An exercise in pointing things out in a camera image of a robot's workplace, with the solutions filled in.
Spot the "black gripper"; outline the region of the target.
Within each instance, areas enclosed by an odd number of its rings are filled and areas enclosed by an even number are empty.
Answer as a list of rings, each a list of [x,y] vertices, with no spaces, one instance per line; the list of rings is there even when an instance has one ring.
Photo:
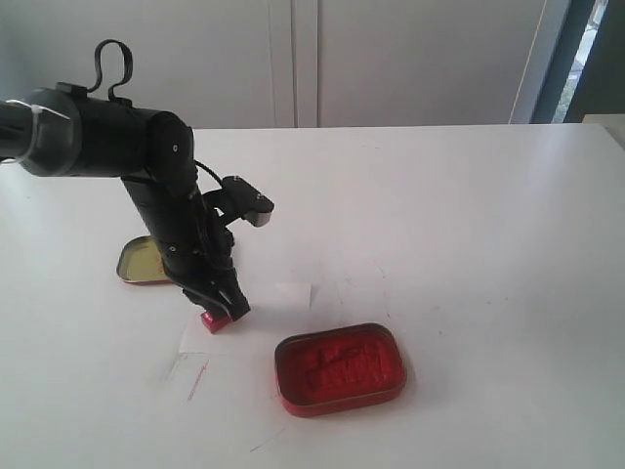
[[[204,203],[197,175],[157,181],[141,173],[124,177],[122,183],[155,240],[165,275],[188,300],[211,318],[238,321],[249,313],[226,228]]]

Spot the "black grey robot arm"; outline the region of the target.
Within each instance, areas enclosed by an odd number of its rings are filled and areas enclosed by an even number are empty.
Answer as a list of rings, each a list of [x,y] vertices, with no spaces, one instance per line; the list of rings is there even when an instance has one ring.
[[[197,184],[193,132],[169,111],[90,99],[80,87],[39,89],[1,105],[1,159],[38,177],[118,178],[162,259],[167,278],[215,318],[250,310],[231,257],[229,223],[246,186]]]

